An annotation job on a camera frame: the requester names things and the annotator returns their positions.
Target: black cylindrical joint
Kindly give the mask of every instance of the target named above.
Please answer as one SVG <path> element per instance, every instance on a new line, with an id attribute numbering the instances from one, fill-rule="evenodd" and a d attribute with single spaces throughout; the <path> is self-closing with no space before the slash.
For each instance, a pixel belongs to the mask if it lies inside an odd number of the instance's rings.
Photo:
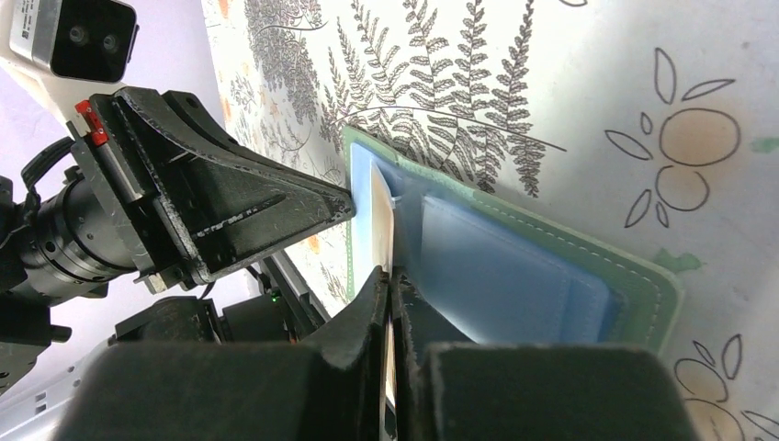
<path id="1" fill-rule="evenodd" d="M 15 239 L 28 279 L 11 291 L 56 305 L 135 271 L 130 253 L 83 179 L 44 202 Z"/>

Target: tablecloth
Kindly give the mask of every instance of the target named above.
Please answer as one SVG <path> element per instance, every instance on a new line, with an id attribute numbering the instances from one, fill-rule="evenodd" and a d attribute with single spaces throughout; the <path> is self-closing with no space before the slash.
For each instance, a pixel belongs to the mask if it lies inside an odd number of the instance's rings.
<path id="1" fill-rule="evenodd" d="M 344 186 L 344 124 L 676 273 L 661 358 L 712 439 L 779 439 L 771 0 L 203 0 L 228 130 Z M 344 226 L 288 251 L 337 310 Z"/>

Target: camera lens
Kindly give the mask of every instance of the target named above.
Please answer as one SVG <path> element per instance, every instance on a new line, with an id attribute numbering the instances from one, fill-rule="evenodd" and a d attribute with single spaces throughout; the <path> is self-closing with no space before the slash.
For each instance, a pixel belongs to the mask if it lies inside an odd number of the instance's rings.
<path id="1" fill-rule="evenodd" d="M 89 41 L 86 29 L 81 26 L 73 26 L 68 33 L 68 37 L 70 37 L 71 41 L 75 43 L 76 46 L 84 46 Z"/>
<path id="2" fill-rule="evenodd" d="M 116 36 L 113 34 L 106 35 L 106 37 L 103 39 L 103 49 L 105 49 L 108 53 L 115 53 L 118 48 L 119 43 L 117 42 Z"/>

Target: white wall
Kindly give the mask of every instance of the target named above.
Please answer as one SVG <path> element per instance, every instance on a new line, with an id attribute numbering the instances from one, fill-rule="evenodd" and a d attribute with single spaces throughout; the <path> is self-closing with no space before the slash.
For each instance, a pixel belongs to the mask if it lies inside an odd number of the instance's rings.
<path id="1" fill-rule="evenodd" d="M 197 0 L 125 0 L 132 5 L 141 31 L 124 82 L 160 90 L 195 93 L 211 115 L 221 122 L 221 105 L 211 63 L 209 42 L 200 2 Z M 42 148 L 67 132 L 27 93 L 0 70 L 0 175 L 14 180 L 15 201 L 24 198 L 19 178 L 21 168 Z M 62 171 L 73 164 L 62 161 L 38 185 L 45 198 L 62 189 Z M 152 296 L 133 276 L 122 277 L 109 286 L 105 300 L 75 299 L 52 309 L 55 324 L 73 327 L 73 337 L 64 345 L 53 344 L 38 359 L 24 379 L 0 397 L 0 407 L 12 396 L 65 370 L 113 333 L 113 326 L 150 306 L 163 296 Z M 220 280 L 211 297 L 218 307 L 245 300 L 248 278 L 235 274 Z M 181 295 L 172 289 L 166 295 Z"/>

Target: camera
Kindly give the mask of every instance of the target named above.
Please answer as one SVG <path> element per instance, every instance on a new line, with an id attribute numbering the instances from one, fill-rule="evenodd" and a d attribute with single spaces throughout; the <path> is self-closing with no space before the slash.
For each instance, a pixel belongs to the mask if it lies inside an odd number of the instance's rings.
<path id="1" fill-rule="evenodd" d="M 16 0 L 10 45 L 56 76 L 116 83 L 138 29 L 135 10 L 115 0 Z"/>

